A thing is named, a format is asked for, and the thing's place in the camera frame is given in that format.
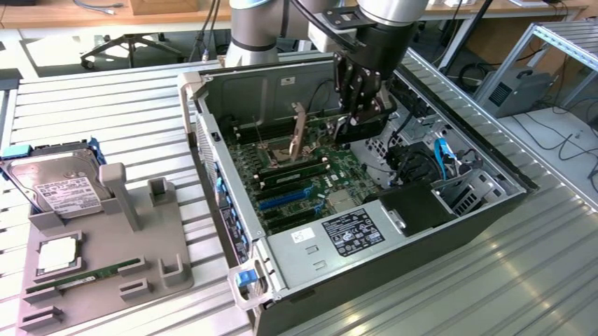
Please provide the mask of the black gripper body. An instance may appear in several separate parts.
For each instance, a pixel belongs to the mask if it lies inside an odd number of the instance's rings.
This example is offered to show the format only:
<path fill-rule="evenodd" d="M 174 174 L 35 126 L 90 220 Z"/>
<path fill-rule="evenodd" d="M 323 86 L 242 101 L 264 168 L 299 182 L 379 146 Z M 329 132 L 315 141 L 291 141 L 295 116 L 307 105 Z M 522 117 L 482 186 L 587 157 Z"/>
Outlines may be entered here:
<path fill-rule="evenodd" d="M 353 63 L 354 67 L 365 68 L 373 73 L 378 72 L 382 80 L 387 80 L 403 59 L 415 32 L 417 22 L 401 27 L 383 24 L 359 27 L 355 38 L 363 46 L 357 51 L 345 51 L 346 60 L 339 63 L 335 70 L 338 79 L 345 79 L 346 67 Z"/>

